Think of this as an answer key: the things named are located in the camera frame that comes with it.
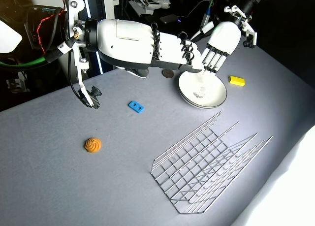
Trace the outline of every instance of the blue toy brick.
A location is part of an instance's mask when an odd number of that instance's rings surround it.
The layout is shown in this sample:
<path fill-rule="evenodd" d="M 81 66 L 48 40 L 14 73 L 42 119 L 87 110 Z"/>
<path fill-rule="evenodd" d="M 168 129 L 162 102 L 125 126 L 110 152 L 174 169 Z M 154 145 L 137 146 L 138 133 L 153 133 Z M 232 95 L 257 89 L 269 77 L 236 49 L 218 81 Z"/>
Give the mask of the blue toy brick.
<path fill-rule="evenodd" d="M 144 107 L 134 100 L 130 102 L 129 107 L 136 111 L 138 114 L 140 114 L 144 110 Z"/>

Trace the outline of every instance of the wire grid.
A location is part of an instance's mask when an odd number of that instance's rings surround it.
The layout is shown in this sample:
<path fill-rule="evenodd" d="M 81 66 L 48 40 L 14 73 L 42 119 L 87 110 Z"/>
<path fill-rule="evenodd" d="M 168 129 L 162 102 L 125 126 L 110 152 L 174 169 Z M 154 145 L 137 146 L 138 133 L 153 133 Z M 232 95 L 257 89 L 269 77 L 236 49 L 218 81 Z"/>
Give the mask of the wire grid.
<path fill-rule="evenodd" d="M 256 133 L 228 147 L 220 138 L 238 122 L 217 136 L 210 127 L 220 113 L 154 160 L 151 174 L 179 213 L 205 212 L 269 142 L 262 141 L 244 152 L 245 146 L 257 136 Z"/>

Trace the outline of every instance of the stack of plates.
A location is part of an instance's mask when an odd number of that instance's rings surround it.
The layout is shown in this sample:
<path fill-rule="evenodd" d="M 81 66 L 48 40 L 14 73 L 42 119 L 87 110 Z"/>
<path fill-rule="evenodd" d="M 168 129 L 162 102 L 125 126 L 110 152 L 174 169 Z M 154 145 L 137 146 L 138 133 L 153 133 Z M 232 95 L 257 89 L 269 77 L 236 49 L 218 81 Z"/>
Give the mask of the stack of plates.
<path fill-rule="evenodd" d="M 201 109 L 215 108 L 226 99 L 226 87 L 215 73 L 201 71 L 199 73 L 184 72 L 179 78 L 180 94 L 194 107 Z"/>

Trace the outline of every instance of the yellow block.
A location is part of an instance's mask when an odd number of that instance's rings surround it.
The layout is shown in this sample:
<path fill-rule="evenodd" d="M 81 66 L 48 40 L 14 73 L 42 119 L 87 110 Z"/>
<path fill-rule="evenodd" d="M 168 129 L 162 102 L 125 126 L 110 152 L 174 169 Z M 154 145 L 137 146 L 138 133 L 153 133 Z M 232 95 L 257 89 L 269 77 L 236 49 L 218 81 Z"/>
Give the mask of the yellow block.
<path fill-rule="evenodd" d="M 229 76 L 228 81 L 234 85 L 238 85 L 238 86 L 242 86 L 242 87 L 245 86 L 245 79 L 241 78 L 241 77 Z"/>

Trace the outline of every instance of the dark coin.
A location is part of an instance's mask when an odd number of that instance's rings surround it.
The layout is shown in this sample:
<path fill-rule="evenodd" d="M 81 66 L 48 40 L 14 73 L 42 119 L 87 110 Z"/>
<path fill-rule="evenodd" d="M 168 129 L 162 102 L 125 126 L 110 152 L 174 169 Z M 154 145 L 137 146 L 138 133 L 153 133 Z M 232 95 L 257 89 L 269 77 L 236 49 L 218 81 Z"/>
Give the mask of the dark coin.
<path fill-rule="evenodd" d="M 169 69 L 163 69 L 162 74 L 166 78 L 174 77 L 174 72 L 172 70 L 169 70 Z"/>

